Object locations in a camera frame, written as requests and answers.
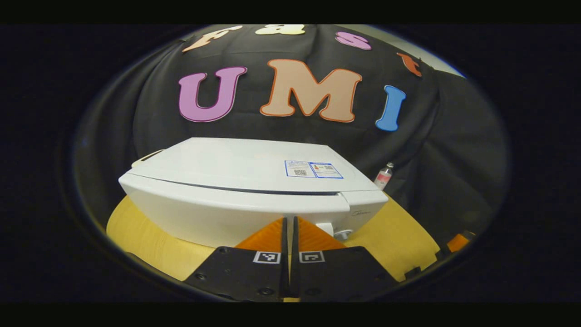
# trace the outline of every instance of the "black fabric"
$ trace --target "black fabric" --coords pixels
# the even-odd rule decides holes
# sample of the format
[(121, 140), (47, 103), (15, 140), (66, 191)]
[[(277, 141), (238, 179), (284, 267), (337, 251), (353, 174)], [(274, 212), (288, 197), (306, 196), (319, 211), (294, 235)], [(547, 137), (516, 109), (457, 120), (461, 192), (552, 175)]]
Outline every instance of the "black fabric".
[[(506, 191), (508, 148), (500, 121), (475, 87), (411, 56), (419, 63), (418, 77), (397, 55), (405, 54), (402, 50), (341, 27), (307, 25), (303, 35), (256, 35), (262, 27), (244, 26), (185, 53), (212, 29), (178, 40), (115, 78), (91, 105), (79, 129), (76, 174), (81, 198), (103, 226), (124, 196), (117, 179), (134, 160), (190, 137), (235, 137), (327, 144), (372, 180), (393, 162), (386, 192), (438, 243), (464, 230), (483, 230)], [(372, 50), (338, 43), (338, 31), (364, 36)], [(318, 81), (337, 68), (359, 73), (355, 120), (332, 122), (300, 110), (285, 118), (262, 115), (274, 79), (267, 66), (271, 59), (303, 61)], [(231, 66), (248, 68), (231, 112), (208, 123), (184, 119), (178, 80), (207, 73), (198, 103), (212, 106), (220, 81), (214, 73)], [(406, 94), (393, 132), (375, 127), (385, 106), (385, 85)], [(298, 108), (294, 96), (290, 104)]]

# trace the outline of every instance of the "midea logo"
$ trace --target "midea logo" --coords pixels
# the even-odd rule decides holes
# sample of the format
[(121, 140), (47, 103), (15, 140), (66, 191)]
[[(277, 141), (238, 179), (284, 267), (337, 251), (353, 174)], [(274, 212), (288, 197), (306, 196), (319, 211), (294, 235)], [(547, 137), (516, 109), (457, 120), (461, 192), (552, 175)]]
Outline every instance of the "midea logo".
[(371, 211), (362, 211), (362, 210), (357, 210), (355, 212), (353, 212), (351, 214), (351, 216), (359, 216), (359, 215), (365, 215), (365, 214), (370, 214)]

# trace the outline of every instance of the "small bottle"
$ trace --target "small bottle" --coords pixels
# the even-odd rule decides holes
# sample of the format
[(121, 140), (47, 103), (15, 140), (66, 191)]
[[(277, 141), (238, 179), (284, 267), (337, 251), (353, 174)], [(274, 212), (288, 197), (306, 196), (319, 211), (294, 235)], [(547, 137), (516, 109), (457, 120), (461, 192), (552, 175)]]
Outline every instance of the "small bottle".
[(375, 178), (374, 181), (375, 185), (377, 185), (377, 187), (380, 190), (383, 190), (387, 183), (389, 182), (389, 180), (392, 178), (392, 175), (393, 175), (393, 163), (388, 162), (387, 166), (381, 169), (379, 171), (379, 174), (377, 174), (377, 177)]

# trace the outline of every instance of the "pink letter u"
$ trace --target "pink letter u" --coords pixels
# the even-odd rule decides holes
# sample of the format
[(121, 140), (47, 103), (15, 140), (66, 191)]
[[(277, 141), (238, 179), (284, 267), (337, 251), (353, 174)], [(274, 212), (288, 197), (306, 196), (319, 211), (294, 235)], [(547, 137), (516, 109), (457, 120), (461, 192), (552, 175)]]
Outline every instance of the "pink letter u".
[(228, 67), (217, 71), (216, 76), (220, 78), (218, 100), (209, 108), (198, 105), (200, 83), (206, 79), (207, 74), (199, 73), (182, 78), (179, 81), (181, 85), (180, 114), (193, 122), (212, 122), (224, 117), (234, 106), (238, 78), (246, 71), (246, 67)]

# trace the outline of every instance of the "yellow wooden surface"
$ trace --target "yellow wooden surface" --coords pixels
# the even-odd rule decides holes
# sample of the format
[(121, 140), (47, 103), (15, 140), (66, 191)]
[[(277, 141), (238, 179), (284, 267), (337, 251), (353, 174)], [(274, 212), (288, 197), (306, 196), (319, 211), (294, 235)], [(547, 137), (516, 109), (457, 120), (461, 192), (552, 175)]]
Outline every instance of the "yellow wooden surface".
[[(128, 197), (111, 214), (107, 235), (123, 250), (178, 280), (185, 280), (214, 251), (171, 237)], [(439, 251), (430, 235), (391, 198), (345, 245), (364, 246), (400, 282), (413, 268), (434, 263)]]

